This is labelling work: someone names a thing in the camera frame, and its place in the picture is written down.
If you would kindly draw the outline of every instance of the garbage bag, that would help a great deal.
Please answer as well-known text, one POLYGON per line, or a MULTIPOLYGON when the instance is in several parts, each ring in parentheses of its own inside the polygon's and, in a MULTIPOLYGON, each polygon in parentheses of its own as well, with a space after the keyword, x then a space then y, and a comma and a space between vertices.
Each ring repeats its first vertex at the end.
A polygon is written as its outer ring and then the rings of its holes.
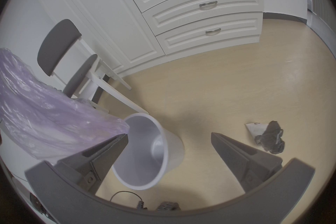
POLYGON ((52 164, 129 130, 122 119, 37 80, 8 49, 0 49, 0 118, 17 145, 52 164))

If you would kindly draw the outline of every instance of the black cable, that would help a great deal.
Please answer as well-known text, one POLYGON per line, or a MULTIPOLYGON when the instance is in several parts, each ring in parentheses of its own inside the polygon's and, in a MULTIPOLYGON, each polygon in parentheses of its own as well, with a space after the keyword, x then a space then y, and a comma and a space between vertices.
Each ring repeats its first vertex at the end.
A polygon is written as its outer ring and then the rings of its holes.
POLYGON ((110 201, 112 201, 113 197, 114 197, 115 195, 117 195, 118 193, 132 193, 132 194, 138 196, 139 199, 140 199, 141 201, 143 201, 143 200, 141 199, 141 197, 140 197, 138 194, 136 194, 136 193, 134 193, 134 192, 131 192, 131 191, 127 191, 127 190, 118 191, 117 193, 115 193, 115 194, 111 197, 110 201))

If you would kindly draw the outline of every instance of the wooden floor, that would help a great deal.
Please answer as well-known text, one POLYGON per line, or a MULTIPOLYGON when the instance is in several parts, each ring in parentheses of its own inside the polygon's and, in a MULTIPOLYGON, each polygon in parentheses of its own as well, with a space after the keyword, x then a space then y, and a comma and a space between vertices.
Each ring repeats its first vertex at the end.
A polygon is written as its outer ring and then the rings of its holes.
MULTIPOLYGON (((264 20, 259 43, 175 60, 125 78, 117 89, 178 135, 185 159, 155 187, 139 194, 149 209, 162 201, 182 210, 231 200, 244 192, 210 143, 211 132, 255 146, 245 123, 278 121, 284 129, 283 165, 297 157, 316 168, 302 199, 283 223, 292 223, 314 201, 336 164, 336 61, 306 25, 264 20)), ((99 104, 124 118, 131 109, 103 93, 99 104)), ((107 175, 97 195, 129 190, 107 175)), ((120 193, 113 201, 135 207, 120 193)))

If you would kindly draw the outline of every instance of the chair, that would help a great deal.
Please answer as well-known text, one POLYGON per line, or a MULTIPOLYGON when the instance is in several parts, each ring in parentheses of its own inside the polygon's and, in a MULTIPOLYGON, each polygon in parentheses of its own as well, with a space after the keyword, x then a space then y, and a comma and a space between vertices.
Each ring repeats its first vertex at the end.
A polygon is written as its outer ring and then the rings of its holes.
MULTIPOLYGON (((75 95, 78 98, 89 99, 90 96, 94 94, 97 86, 99 86, 135 111, 149 114, 146 110, 129 100, 103 79, 98 77, 96 71, 98 68, 101 68, 106 75, 118 80, 126 88, 131 90, 131 87, 94 53, 90 46, 82 39, 82 34, 78 31, 77 27, 68 19, 60 21, 53 27, 53 29, 51 29, 42 42, 37 54, 37 62, 46 75, 52 76, 56 80, 62 82, 62 80, 54 73, 54 70, 65 53, 77 40, 91 56, 69 80, 63 93, 69 98, 75 95)), ((94 107, 98 107, 95 103, 90 103, 94 107)))

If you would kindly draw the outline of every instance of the door handle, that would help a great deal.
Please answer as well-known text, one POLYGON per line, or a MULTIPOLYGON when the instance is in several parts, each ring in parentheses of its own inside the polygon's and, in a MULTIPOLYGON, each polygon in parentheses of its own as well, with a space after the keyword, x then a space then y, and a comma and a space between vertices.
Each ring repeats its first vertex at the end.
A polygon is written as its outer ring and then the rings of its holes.
POLYGON ((217 1, 212 1, 212 2, 209 2, 209 3, 200 3, 199 8, 209 7, 209 6, 212 6, 212 5, 213 5, 213 7, 215 7, 215 5, 217 5, 217 3, 218 3, 217 1))
POLYGON ((212 30, 212 31, 205 31, 205 34, 209 34, 209 33, 214 33, 214 34, 216 34, 216 33, 219 33, 221 31, 221 28, 218 28, 218 29, 216 29, 216 30, 212 30))

